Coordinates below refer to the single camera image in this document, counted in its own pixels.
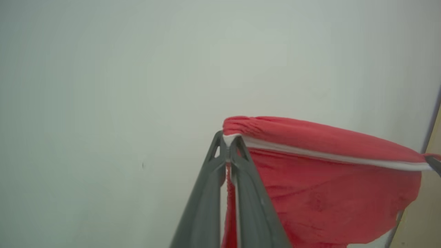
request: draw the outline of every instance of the red fabric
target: red fabric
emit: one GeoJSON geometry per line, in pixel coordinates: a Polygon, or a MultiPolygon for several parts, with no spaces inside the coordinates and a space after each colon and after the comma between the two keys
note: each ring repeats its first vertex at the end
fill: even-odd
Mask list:
{"type": "MultiPolygon", "coordinates": [[[[224,134],[352,157],[423,162],[398,144],[352,131],[278,117],[232,117],[224,134]]],[[[396,224],[416,199],[421,173],[324,161],[249,148],[292,246],[344,248],[369,243],[396,224]]],[[[227,177],[228,207],[222,247],[236,248],[235,192],[227,177]]]]}

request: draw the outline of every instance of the gray wall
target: gray wall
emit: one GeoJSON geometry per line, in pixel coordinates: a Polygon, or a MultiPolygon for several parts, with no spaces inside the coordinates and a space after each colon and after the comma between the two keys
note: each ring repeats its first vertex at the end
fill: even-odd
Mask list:
{"type": "Polygon", "coordinates": [[[0,247],[168,246],[228,116],[420,150],[440,23],[439,1],[2,1],[0,247]]]}

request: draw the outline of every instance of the beige panel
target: beige panel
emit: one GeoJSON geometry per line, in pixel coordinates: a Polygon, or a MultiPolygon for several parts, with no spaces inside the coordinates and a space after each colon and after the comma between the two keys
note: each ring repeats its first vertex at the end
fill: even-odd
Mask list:
{"type": "MultiPolygon", "coordinates": [[[[427,153],[441,154],[441,113],[438,112],[427,153]]],[[[441,248],[441,178],[422,174],[419,195],[405,211],[391,248],[441,248]]]]}

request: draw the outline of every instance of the white trim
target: white trim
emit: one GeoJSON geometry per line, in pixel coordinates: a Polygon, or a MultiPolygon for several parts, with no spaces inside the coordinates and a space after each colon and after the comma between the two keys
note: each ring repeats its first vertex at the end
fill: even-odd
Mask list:
{"type": "MultiPolygon", "coordinates": [[[[241,134],[224,135],[224,141],[229,147],[233,142],[234,138],[241,134]]],[[[386,161],[386,160],[375,160],[366,158],[355,158],[337,154],[329,154],[319,151],[307,150],[298,147],[291,147],[282,144],[276,144],[272,142],[263,141],[260,139],[255,139],[247,136],[243,136],[243,140],[247,147],[265,149],[265,150],[275,150],[292,154],[306,155],[316,158],[324,158],[328,160],[341,161],[346,163],[360,164],[360,165],[374,165],[379,167],[385,167],[390,169],[406,170],[406,171],[422,171],[422,170],[432,170],[428,163],[412,163],[403,161],[386,161]]]]}

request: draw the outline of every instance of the red cloth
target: red cloth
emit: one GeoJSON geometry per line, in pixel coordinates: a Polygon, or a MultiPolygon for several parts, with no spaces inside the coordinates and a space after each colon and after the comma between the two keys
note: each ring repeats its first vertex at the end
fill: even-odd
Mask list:
{"type": "MultiPolygon", "coordinates": [[[[224,122],[224,134],[356,158],[425,161],[421,154],[390,141],[288,118],[232,117],[224,122]]],[[[398,211],[418,195],[420,172],[248,150],[296,248],[344,248],[372,242],[396,225],[398,211]]],[[[227,179],[222,247],[236,248],[235,191],[227,179]]]]}

